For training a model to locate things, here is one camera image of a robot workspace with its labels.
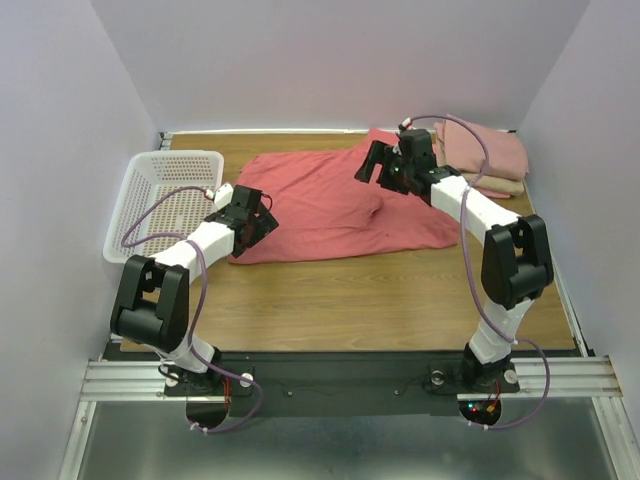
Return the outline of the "red t-shirt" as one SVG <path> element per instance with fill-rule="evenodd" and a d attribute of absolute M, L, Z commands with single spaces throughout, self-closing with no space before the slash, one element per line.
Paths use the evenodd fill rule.
<path fill-rule="evenodd" d="M 239 265 L 347 258 L 452 247 L 456 221 L 413 195 L 354 177 L 371 144 L 394 145 L 379 129 L 342 150 L 265 153 L 241 170 L 238 184 L 267 194 L 278 227 L 236 258 Z"/>

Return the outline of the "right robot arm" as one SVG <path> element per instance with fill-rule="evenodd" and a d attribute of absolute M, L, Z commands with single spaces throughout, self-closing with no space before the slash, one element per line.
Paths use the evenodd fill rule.
<path fill-rule="evenodd" d="M 544 220 L 503 208 L 456 169 L 437 165 L 424 129 L 402 131 L 396 145 L 372 142 L 355 178 L 419 197 L 456 220 L 463 237 L 480 241 L 481 281 L 469 286 L 481 320 L 464 348 L 460 378 L 472 390 L 502 380 L 525 314 L 554 280 Z"/>

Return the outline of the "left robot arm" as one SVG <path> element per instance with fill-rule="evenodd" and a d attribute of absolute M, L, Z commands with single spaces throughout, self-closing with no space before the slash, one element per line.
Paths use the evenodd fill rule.
<path fill-rule="evenodd" d="M 272 233 L 278 222 L 272 198 L 261 190 L 224 184 L 200 188 L 213 211 L 190 234 L 168 233 L 174 245 L 152 256 L 132 255 L 123 267 L 111 314 L 112 333 L 151 348 L 172 362 L 166 379 L 210 394 L 227 386 L 220 351 L 195 334 L 199 316 L 189 312 L 190 285 L 228 256 L 240 257 Z"/>

